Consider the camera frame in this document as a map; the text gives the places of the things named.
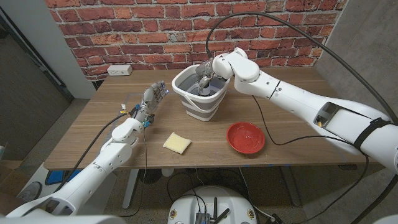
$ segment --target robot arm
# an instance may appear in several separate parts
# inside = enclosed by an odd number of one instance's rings
[[[39,210],[41,215],[44,211],[48,215],[76,215],[104,179],[131,157],[132,149],[138,142],[137,135],[154,122],[154,112],[168,92],[164,81],[149,87],[142,96],[141,104],[136,106],[136,112],[113,130],[111,139],[91,164],[59,191],[21,205],[7,218],[33,217]]]
[[[235,76],[235,89],[241,93],[269,99],[274,104],[306,121],[314,130],[350,142],[326,139],[352,154],[361,151],[398,174],[398,126],[391,124],[384,113],[361,103],[316,95],[278,80],[260,71],[236,48],[230,54],[216,56],[207,62],[214,76],[228,79]]]

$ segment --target red bowl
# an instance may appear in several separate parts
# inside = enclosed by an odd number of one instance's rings
[[[266,138],[256,125],[249,122],[237,122],[226,131],[228,143],[238,152],[253,154],[262,149]]]

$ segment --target wooden table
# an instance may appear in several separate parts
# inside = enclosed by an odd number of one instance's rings
[[[310,92],[337,97],[324,79],[313,68],[264,68],[265,72]],[[364,163],[363,156],[354,156],[335,149],[324,139],[304,139],[284,146],[274,145],[266,134],[259,109],[249,95],[237,92],[233,80],[217,113],[209,122],[199,121],[186,114],[180,98],[172,91],[172,79],[181,70],[133,71],[128,77],[108,77],[64,137],[44,163],[50,170],[71,169],[99,130],[118,115],[121,103],[127,101],[131,109],[140,103],[143,91],[157,80],[165,80],[171,94],[161,102],[155,112],[155,123],[146,129],[148,168],[187,167],[243,167],[243,166],[302,166],[325,164]],[[316,134],[305,122],[257,98],[271,136],[276,142]],[[237,121],[248,121],[259,126],[266,135],[264,148],[254,155],[235,151],[226,140],[227,128]],[[111,126],[99,137],[79,168],[87,166],[98,154]],[[162,145],[172,132],[192,140],[180,155]],[[132,150],[131,158],[121,167],[145,167],[145,148],[142,135]]]

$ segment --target wall outlet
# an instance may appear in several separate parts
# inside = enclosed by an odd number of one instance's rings
[[[130,75],[132,72],[131,65],[111,65],[108,68],[108,73],[111,76]]]

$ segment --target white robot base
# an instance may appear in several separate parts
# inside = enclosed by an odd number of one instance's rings
[[[184,194],[187,195],[186,197],[181,196],[173,203],[169,212],[168,224],[257,224],[257,217],[252,205],[237,192],[216,185],[197,187],[195,192],[205,201],[206,212],[202,200],[194,196],[193,190],[189,190]]]

